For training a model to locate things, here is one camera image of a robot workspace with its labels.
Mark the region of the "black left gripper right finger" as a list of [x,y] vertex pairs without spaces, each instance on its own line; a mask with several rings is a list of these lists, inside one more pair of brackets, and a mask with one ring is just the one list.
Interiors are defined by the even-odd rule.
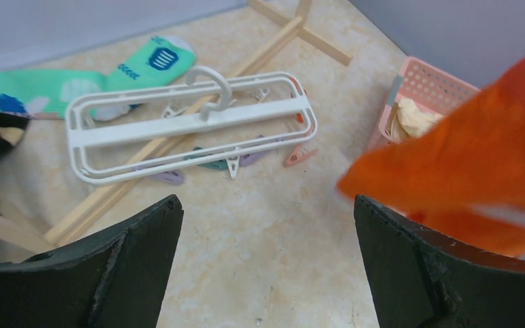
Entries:
[[456,241],[358,196],[356,232],[381,327],[525,327],[525,261]]

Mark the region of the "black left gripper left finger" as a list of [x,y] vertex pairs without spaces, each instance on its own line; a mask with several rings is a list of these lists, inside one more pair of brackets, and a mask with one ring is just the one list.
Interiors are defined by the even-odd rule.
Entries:
[[169,195],[73,243],[0,263],[0,327],[155,327],[183,215]]

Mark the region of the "orange underwear white trim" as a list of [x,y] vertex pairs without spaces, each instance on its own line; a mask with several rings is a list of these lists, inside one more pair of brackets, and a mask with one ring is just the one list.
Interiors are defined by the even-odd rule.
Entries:
[[525,255],[525,58],[422,137],[366,152],[338,180],[432,230]]

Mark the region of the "wooden drying rack frame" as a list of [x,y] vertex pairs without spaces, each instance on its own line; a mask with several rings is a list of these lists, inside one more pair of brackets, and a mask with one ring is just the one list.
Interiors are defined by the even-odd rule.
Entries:
[[[311,1],[300,1],[293,18],[264,1],[249,1],[249,6],[281,27],[279,32],[231,73],[231,77],[254,74],[276,56],[291,40],[301,38],[344,66],[352,56],[306,27]],[[0,200],[0,240],[34,253],[41,253],[77,240],[88,228],[121,200],[139,178],[119,182],[93,191],[46,234],[35,229],[20,210]]]

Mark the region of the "white plastic clip hanger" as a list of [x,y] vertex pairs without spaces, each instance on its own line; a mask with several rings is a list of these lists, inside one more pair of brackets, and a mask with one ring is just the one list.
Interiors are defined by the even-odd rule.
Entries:
[[[230,104],[234,92],[258,91],[280,84],[284,84],[291,91],[293,86],[289,80],[290,76],[292,75],[286,72],[268,72],[226,79],[212,68],[194,66],[188,71],[183,84],[80,96],[74,99],[66,110],[65,124],[71,168],[84,182],[91,185],[110,185],[163,171],[307,142],[316,135],[318,123],[306,95],[302,96],[300,105],[297,105],[296,100],[292,98],[236,107]],[[203,105],[199,105],[197,113],[186,110],[173,118],[158,118],[115,126],[94,127],[87,123],[90,109],[213,95],[218,95],[219,100],[208,100]],[[301,112],[306,119],[305,126],[300,131],[227,143],[181,154],[156,155],[149,159],[142,157],[129,164],[105,169],[94,169],[88,163],[89,149],[206,133],[276,118],[291,118],[299,112],[300,107],[303,107]],[[202,156],[185,161],[184,157],[189,155]],[[132,171],[137,165],[150,164],[157,166]]]

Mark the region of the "pink perforated plastic basket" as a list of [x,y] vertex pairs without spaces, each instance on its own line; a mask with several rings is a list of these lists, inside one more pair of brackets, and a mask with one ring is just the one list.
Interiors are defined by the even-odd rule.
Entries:
[[402,98],[412,99],[422,111],[446,115],[478,92],[473,85],[431,64],[415,57],[405,58],[381,106],[366,149],[399,142],[391,136],[390,130],[396,115],[394,106]]

